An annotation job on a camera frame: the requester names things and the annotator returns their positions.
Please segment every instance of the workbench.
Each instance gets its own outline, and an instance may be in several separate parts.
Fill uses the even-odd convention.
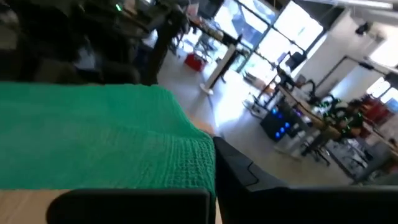
[[[336,140],[339,139],[341,134],[340,132],[334,128],[333,126],[328,125],[322,117],[320,117],[317,114],[314,114],[311,112],[310,105],[306,103],[305,101],[302,101],[296,97],[294,97],[290,91],[286,90],[285,88],[279,86],[279,91],[283,94],[285,101],[290,103],[292,107],[296,109],[299,113],[301,113],[302,118],[307,118],[307,121],[311,121],[313,124],[313,127],[307,128],[304,126],[305,122],[302,122],[300,125],[301,128],[303,128],[304,131],[306,131],[306,135],[301,138],[301,141],[298,144],[294,144],[293,146],[290,146],[288,149],[283,149],[285,152],[291,153],[292,151],[296,150],[299,148],[301,143],[309,136],[312,136],[313,133],[315,133],[316,130],[320,131],[320,134],[312,141],[312,143],[309,145],[309,147],[306,148],[305,151],[302,152],[302,156],[307,155],[309,152],[312,150],[316,149],[319,145],[328,142],[329,140]],[[379,138],[379,144],[372,146],[371,148],[374,148],[375,150],[382,150],[382,147],[386,147],[388,150],[387,154],[382,155],[380,158],[375,159],[373,161],[368,162],[367,167],[356,177],[353,177],[354,179],[354,184],[362,182],[376,170],[380,169],[384,164],[386,164],[388,161],[391,159],[398,161],[398,152],[397,149],[394,145],[392,145],[390,142],[388,142],[387,139],[384,139],[382,136],[380,136],[378,133],[376,133],[371,127],[364,125],[364,127],[371,133],[374,134]]]

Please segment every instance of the green fabric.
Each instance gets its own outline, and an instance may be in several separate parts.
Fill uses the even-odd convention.
[[[215,150],[159,86],[0,84],[0,189],[215,192]]]

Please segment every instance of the red container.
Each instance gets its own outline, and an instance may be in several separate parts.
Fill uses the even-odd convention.
[[[202,72],[206,66],[206,61],[195,53],[189,53],[184,61],[189,67],[197,72]]]

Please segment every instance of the office floor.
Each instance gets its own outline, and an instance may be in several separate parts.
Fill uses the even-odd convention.
[[[218,135],[252,159],[261,169],[291,185],[345,185],[349,178],[330,158],[331,166],[316,163],[310,156],[293,159],[275,152],[274,145],[261,129],[260,120],[242,104],[253,88],[241,75],[228,72],[227,83],[219,81],[214,95],[208,97],[199,87],[214,66],[203,73],[194,72],[183,63],[184,52],[178,58],[168,54],[158,75],[159,84],[170,90],[182,108],[191,116],[212,125]]]

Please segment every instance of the white pillar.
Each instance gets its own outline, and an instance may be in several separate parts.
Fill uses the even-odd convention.
[[[212,95],[213,90],[211,89],[211,84],[216,81],[218,78],[218,75],[222,71],[222,69],[225,67],[225,65],[228,63],[232,55],[234,54],[236,50],[236,46],[231,44],[225,53],[223,59],[218,62],[217,67],[214,69],[213,73],[210,75],[209,79],[205,83],[200,84],[200,88],[207,94]]]

